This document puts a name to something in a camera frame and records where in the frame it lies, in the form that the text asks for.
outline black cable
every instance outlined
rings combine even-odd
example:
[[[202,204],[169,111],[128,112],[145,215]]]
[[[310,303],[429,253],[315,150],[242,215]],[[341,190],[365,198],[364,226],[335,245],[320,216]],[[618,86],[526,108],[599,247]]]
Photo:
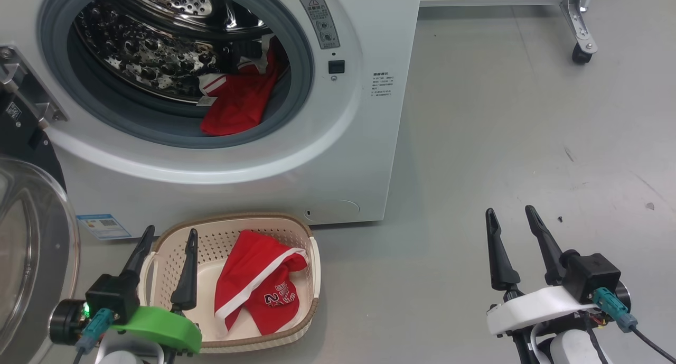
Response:
[[[73,361],[73,364],[79,364],[80,359],[82,359],[83,354],[85,354],[85,349],[79,349],[77,356],[75,356],[75,360]]]
[[[594,335],[594,329],[592,329],[592,321],[589,320],[589,312],[583,311],[582,318],[585,321],[585,329],[587,330],[587,333],[589,333],[589,340],[591,340],[591,344],[594,346],[594,349],[598,354],[599,360],[601,360],[602,364],[608,364],[608,361],[606,360],[606,355],[603,354],[603,350],[601,350],[601,346],[598,345],[598,340],[596,340],[596,335]]]
[[[630,325],[630,330],[632,330],[632,332],[635,333],[636,336],[639,337],[639,339],[643,340],[643,341],[645,342],[645,344],[649,345],[650,348],[656,350],[658,354],[661,354],[662,356],[664,356],[664,357],[665,357],[667,360],[669,360],[670,362],[676,362],[676,359],[674,359],[673,356],[671,356],[670,354],[666,353],[666,351],[664,351],[663,349],[661,349],[660,347],[658,347],[657,344],[654,344],[654,343],[652,342],[652,340],[650,340],[650,339],[648,339],[647,337],[645,337],[645,335],[643,335],[643,334],[636,328],[635,325]]]

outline caster wheel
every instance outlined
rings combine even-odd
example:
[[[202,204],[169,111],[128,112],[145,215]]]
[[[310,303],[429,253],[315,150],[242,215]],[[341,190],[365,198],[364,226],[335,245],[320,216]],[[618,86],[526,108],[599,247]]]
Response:
[[[589,63],[589,61],[592,60],[592,54],[582,51],[582,47],[577,43],[575,44],[575,49],[572,51],[572,60],[577,64]]]

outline red garment in basket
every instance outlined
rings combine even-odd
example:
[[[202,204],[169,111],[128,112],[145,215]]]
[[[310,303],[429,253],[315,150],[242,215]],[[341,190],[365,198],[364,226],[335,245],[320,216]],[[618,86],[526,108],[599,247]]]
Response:
[[[261,335],[290,328],[300,302],[289,273],[307,267],[304,249],[242,231],[215,286],[214,312],[224,338],[246,307]]]
[[[289,63],[277,37],[270,39],[266,56],[267,68],[264,59],[259,69],[253,61],[243,58],[238,67],[239,74],[210,74],[200,80],[202,91],[209,97],[217,97],[202,120],[203,133],[232,135],[260,124],[277,77]]]

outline laundry basket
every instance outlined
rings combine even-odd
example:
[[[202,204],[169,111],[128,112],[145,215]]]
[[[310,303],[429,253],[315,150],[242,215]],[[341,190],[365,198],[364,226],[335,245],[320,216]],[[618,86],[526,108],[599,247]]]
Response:
[[[181,277],[185,261],[185,244],[192,228],[198,230],[200,236],[198,305],[193,310],[185,311],[184,314],[200,326],[202,332],[200,353],[268,349],[295,342],[307,332],[319,302],[321,284],[319,250],[309,227],[285,214],[227,215],[184,222],[167,230],[143,262],[138,285],[138,297],[142,306],[158,306],[171,310],[170,299]],[[225,340],[218,340],[213,315],[215,284],[234,242],[237,241],[240,232],[247,229],[271,236],[292,248],[306,249],[307,268],[290,275],[300,301],[300,317],[289,330],[261,336],[251,315],[244,308]]]

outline qr code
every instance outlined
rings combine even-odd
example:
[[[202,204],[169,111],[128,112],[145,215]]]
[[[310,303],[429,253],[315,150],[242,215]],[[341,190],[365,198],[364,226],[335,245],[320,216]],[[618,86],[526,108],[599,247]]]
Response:
[[[100,220],[100,221],[104,227],[116,227],[118,225],[115,222],[115,220]]]

